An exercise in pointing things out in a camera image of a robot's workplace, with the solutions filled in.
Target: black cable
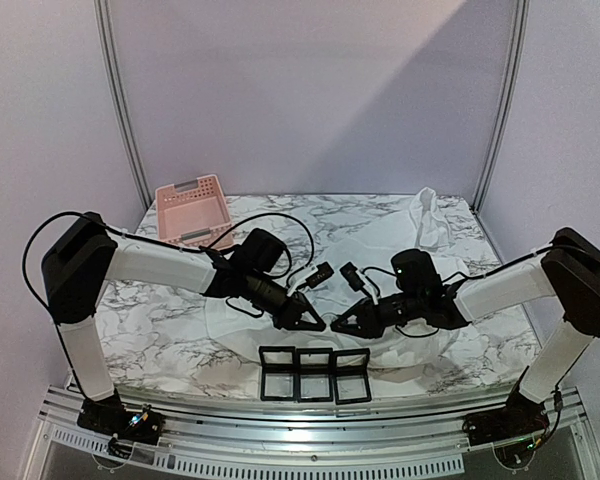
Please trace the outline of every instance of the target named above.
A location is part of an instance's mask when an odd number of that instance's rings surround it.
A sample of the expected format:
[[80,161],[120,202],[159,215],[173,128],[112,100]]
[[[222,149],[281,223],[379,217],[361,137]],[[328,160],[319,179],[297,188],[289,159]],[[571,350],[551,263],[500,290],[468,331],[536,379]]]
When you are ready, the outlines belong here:
[[551,437],[553,437],[554,433],[556,433],[558,425],[560,424],[560,417],[562,416],[564,402],[562,401],[562,392],[560,391],[560,388],[558,388],[558,386],[556,386],[555,390],[553,391],[553,408],[558,414],[556,416],[556,421],[553,424],[553,428],[551,429],[551,432],[549,432],[548,435],[543,435],[541,437],[540,444],[536,445],[534,450],[538,450],[540,447],[544,446],[551,439]]
[[240,313],[244,313],[245,315],[249,315],[252,318],[260,318],[264,315],[264,311],[260,310],[260,313],[256,314],[256,313],[252,313],[249,312],[248,310],[245,310],[244,308],[240,308],[240,307],[236,307],[235,305],[233,305],[229,300],[231,300],[231,297],[225,298],[224,299],[224,303],[229,307],[232,308],[233,310],[235,310],[236,312],[240,312]]
[[[33,244],[33,241],[40,234],[40,232],[47,227],[47,225],[49,225],[50,223],[56,221],[59,218],[69,217],[69,216],[78,216],[78,217],[84,218],[84,215],[81,214],[81,213],[78,213],[78,212],[61,212],[61,213],[58,213],[56,215],[53,215],[52,217],[50,217],[47,220],[45,220],[33,232],[33,234],[31,235],[31,237],[27,241],[27,244],[24,247],[24,252],[22,253],[22,277],[24,278],[24,283],[26,284],[27,288],[29,289],[29,292],[31,292],[31,295],[33,295],[33,297],[40,303],[40,305],[43,306],[43,308],[47,311],[47,313],[51,316],[51,318],[53,318],[53,314],[51,313],[51,309],[46,304],[46,302],[42,299],[42,297],[40,295],[38,295],[38,292],[36,292],[36,290],[33,288],[33,285],[31,284],[31,281],[29,280],[29,275],[27,274],[27,257],[29,255],[29,250],[31,249],[31,245]],[[69,368],[71,369],[71,373],[73,374],[73,378],[76,381],[76,385],[78,386],[78,390],[80,390],[80,393],[82,394],[82,396],[84,398],[89,398],[84,393],[84,390],[82,389],[82,385],[80,385],[80,380],[78,379],[78,377],[76,375],[76,371],[73,368],[73,363],[71,362],[71,358],[69,357],[69,352],[67,351],[67,346],[65,345],[64,340],[62,338],[62,335],[60,334],[60,328],[58,327],[58,325],[56,325],[55,322],[54,322],[54,326],[56,327],[56,333],[58,334],[58,339],[60,340],[60,345],[62,346],[62,351],[64,352],[64,356],[66,357],[67,362],[69,363]]]
[[393,272],[390,272],[389,270],[385,270],[384,268],[380,268],[380,267],[364,267],[362,270],[360,270],[362,273],[365,273],[367,270],[374,270],[376,272],[381,272],[384,273],[385,275],[389,275],[390,277],[395,277],[396,274]]
[[[245,218],[244,220],[239,221],[235,225],[232,225],[231,228],[229,228],[227,231],[225,231],[222,235],[220,235],[218,238],[216,238],[213,242],[211,242],[211,244],[207,248],[213,248],[214,245],[216,245],[219,241],[221,241],[224,237],[226,237],[229,233],[231,233],[232,231],[234,231],[236,228],[241,227],[242,225],[244,225],[247,222],[251,222],[252,220],[256,220],[256,219],[262,218],[262,217],[282,217],[282,218],[286,218],[286,219],[292,220],[292,221],[296,222],[298,225],[300,225],[303,228],[303,230],[307,234],[307,237],[309,238],[309,244],[311,245],[311,253],[309,254],[309,259],[304,264],[304,266],[302,266],[302,267],[298,268],[297,270],[289,273],[289,278],[292,277],[297,272],[299,272],[300,270],[302,270],[303,268],[308,267],[311,264],[311,262],[313,262],[313,257],[315,256],[315,243],[313,241],[313,235],[311,235],[311,232],[309,231],[309,229],[307,228],[307,226],[304,224],[304,222],[302,220],[294,217],[293,215],[288,215],[286,213],[279,213],[279,212],[259,213],[257,215],[252,215],[249,218]],[[289,254],[289,264],[291,264],[291,254]],[[282,278],[284,275],[282,275],[282,276],[276,276],[276,277],[272,277],[272,278]]]
[[367,275],[364,276],[367,280],[369,280],[369,283],[371,285],[373,285],[373,289],[376,291],[376,296],[381,297],[382,296],[382,292],[380,291],[380,287],[378,286],[378,284],[376,282],[374,282],[373,280],[371,280],[371,278],[369,278]]
[[449,275],[447,278],[445,278],[442,283],[447,283],[449,280],[451,280],[453,277],[457,277],[458,275],[460,275],[462,278],[464,278],[465,280],[469,280],[469,276],[467,276],[466,274],[457,271],[456,273]]
[[361,291],[362,293],[364,293],[364,294],[365,294],[367,297],[369,297],[369,298],[373,298],[373,297],[371,296],[371,294],[369,293],[369,290],[367,290],[366,288],[364,288],[364,287],[360,287],[360,291]]
[[436,333],[440,331],[439,328],[436,328],[435,332],[425,333],[424,335],[409,335],[408,333],[404,333],[402,329],[398,325],[394,325],[395,329],[403,336],[407,338],[427,338],[433,337]]
[[279,278],[283,278],[289,274],[289,272],[291,271],[291,267],[293,267],[293,261],[291,260],[291,252],[289,251],[289,247],[287,247],[286,245],[284,246],[284,253],[287,255],[287,262],[288,262],[287,269],[284,272],[277,274],[277,275],[271,275],[271,274],[266,274],[266,273],[263,275],[265,275],[267,278],[269,278],[271,280],[278,280]]
[[505,270],[509,267],[512,267],[514,265],[517,265],[518,263],[524,262],[526,260],[529,260],[530,258],[533,258],[537,255],[540,255],[542,253],[548,252],[549,250],[569,250],[569,251],[573,251],[573,252],[577,252],[580,253],[582,255],[586,255],[588,258],[590,258],[591,260],[593,260],[594,262],[598,263],[600,265],[600,259],[594,257],[593,255],[591,255],[591,253],[587,252],[586,250],[583,250],[582,248],[579,247],[574,247],[572,245],[548,245],[546,247],[543,247],[539,250],[536,250],[535,252],[531,252],[528,253],[526,255],[523,255],[521,257],[518,257],[514,260],[511,260],[510,262],[507,262],[503,265],[500,265],[497,268],[494,268],[493,270],[490,270],[488,272],[485,272],[482,275],[466,275],[462,272],[455,272],[453,275],[451,275],[450,277],[447,277],[445,280],[443,280],[442,283],[450,280],[451,278],[455,277],[456,275],[460,275],[463,278],[463,281],[467,281],[467,280],[480,280],[482,278],[486,278],[486,277],[490,277],[492,275],[495,275],[496,273],[501,272],[502,270]]
[[365,275],[365,272],[367,272],[369,270],[375,270],[376,272],[382,272],[385,275],[389,275],[389,276],[394,277],[394,278],[395,278],[395,274],[391,273],[389,270],[384,270],[383,268],[374,267],[374,266],[364,267],[362,270],[360,270],[360,273],[362,273],[362,275],[364,275],[365,278],[367,280],[369,280],[369,283],[371,283],[371,285],[373,285],[373,288],[375,289],[377,296],[381,297],[382,296],[382,292],[380,291],[380,287],[378,286],[378,284],[376,282],[374,282],[371,277],[369,277],[368,275]]

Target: vertical metal pole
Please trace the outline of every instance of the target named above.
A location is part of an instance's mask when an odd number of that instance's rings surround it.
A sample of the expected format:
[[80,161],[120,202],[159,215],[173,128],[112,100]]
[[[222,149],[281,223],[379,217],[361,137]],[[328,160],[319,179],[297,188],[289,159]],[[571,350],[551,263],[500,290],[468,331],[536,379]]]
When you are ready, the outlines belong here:
[[478,185],[471,201],[471,208],[475,213],[479,213],[484,205],[489,183],[493,176],[493,170],[496,164],[502,138],[504,137],[507,118],[511,110],[511,101],[520,67],[520,58],[522,55],[522,45],[524,42],[524,31],[527,24],[527,14],[529,11],[530,0],[518,0],[514,13],[513,27],[511,29],[511,39],[509,43],[509,51],[507,53],[507,64],[505,74],[500,90],[500,101],[498,106],[498,114],[496,123],[491,134],[491,142],[489,150],[482,167],[482,173],[478,180]]
[[133,181],[138,189],[138,195],[145,208],[149,208],[153,202],[153,195],[149,189],[149,183],[142,165],[142,159],[138,151],[133,128],[131,127],[131,119],[127,108],[127,99],[120,78],[120,70],[118,68],[118,59],[116,56],[115,43],[113,38],[113,28],[111,24],[111,11],[108,0],[95,0],[96,19],[98,22],[98,30],[100,31],[100,43],[102,45],[102,55],[104,57],[105,68],[107,70],[107,78],[109,79],[109,87],[111,88],[111,98],[122,135],[122,142],[127,158]]

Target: white wall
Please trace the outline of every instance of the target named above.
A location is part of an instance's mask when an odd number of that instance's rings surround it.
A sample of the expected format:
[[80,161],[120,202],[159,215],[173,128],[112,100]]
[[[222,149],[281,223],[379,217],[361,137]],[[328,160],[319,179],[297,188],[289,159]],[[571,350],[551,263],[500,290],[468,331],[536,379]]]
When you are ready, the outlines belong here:
[[493,129],[513,0],[116,0],[152,188],[469,197]]
[[[511,115],[482,212],[505,258],[573,226],[600,248],[600,0],[533,1]],[[532,305],[546,338],[555,303]],[[600,444],[600,340],[578,385]]]
[[[142,213],[93,2],[0,2],[0,480],[16,478],[44,392],[66,375],[54,329],[20,276],[27,238],[64,209],[128,227]],[[52,241],[43,236],[32,252],[38,288]]]

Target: white marble surface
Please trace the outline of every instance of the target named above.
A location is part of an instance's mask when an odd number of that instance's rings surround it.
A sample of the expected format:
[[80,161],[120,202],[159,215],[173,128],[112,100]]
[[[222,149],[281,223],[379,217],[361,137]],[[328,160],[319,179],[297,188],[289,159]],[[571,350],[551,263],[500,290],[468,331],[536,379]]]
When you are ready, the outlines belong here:
[[[338,241],[373,226],[387,215],[406,211],[412,198],[241,196],[229,197],[228,202],[234,221],[266,211],[297,216],[312,231],[319,258]],[[451,225],[455,244],[436,254],[461,258],[472,274],[497,266],[467,203],[457,197],[442,197],[439,205]],[[303,231],[282,218],[266,217],[245,227],[238,229],[237,241],[252,228],[261,227],[284,240],[294,258],[305,258],[308,253]],[[154,207],[147,212],[138,232],[157,237]],[[323,295],[328,285],[321,289],[309,291],[307,297],[313,300],[312,294]],[[197,294],[171,287],[134,282],[111,284],[96,319],[114,383],[185,400],[199,395],[257,398],[259,365],[208,338],[205,302]],[[519,307],[445,335],[438,340],[442,342],[436,347],[439,351],[424,365],[370,369],[374,399],[441,394],[511,382],[539,351],[533,330]]]

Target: black square frame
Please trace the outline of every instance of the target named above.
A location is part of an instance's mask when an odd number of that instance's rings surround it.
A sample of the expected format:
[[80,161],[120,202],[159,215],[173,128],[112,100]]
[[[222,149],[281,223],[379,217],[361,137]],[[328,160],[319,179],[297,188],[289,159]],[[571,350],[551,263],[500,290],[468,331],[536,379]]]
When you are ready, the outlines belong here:
[[[310,402],[332,402],[336,405],[349,405],[353,403],[364,403],[371,401],[371,386],[367,366],[369,365],[370,351],[368,348],[356,348],[351,350],[336,350],[332,348],[298,348],[295,347],[270,347],[262,346],[258,349],[262,372],[260,378],[260,400],[262,401],[295,401],[300,403]],[[289,353],[291,363],[273,363],[266,360],[267,353]],[[327,355],[328,361],[324,364],[304,364],[303,356]],[[338,366],[338,358],[348,356],[361,356],[362,363],[358,365]],[[290,396],[266,395],[267,376],[272,374],[289,375],[293,382],[293,393]],[[303,397],[301,382],[303,377],[328,376],[329,394],[323,397]],[[365,393],[360,397],[342,398],[338,389],[338,379],[346,377],[361,378],[364,382]]]
[[[272,363],[267,362],[265,354],[267,353],[289,353],[291,354],[291,363]],[[296,368],[296,349],[295,347],[260,347],[260,364],[262,365],[260,373],[260,400],[263,402],[280,402],[296,400],[296,392],[300,388],[300,381]],[[266,384],[267,375],[289,375],[293,383],[290,396],[267,395]]]
[[[362,363],[360,365],[346,365],[342,367],[338,366],[338,358],[353,356],[362,356]],[[331,369],[333,371],[331,381],[333,382],[336,405],[351,405],[353,403],[365,403],[371,401],[371,385],[369,385],[369,375],[367,373],[369,357],[370,351],[368,348],[356,348],[352,350],[339,350],[333,352],[333,356],[331,357]],[[340,389],[338,388],[338,379],[346,377],[356,377],[362,379],[365,388],[364,395],[353,398],[342,398],[340,395]]]
[[[327,361],[324,364],[304,364],[302,357],[309,355],[327,355]],[[333,357],[332,348],[298,348],[296,350],[298,363],[298,391],[296,392],[296,401],[300,403],[311,402],[333,402],[333,381],[331,380],[331,358]],[[328,378],[329,393],[323,397],[303,397],[302,380],[311,376],[326,376]]]

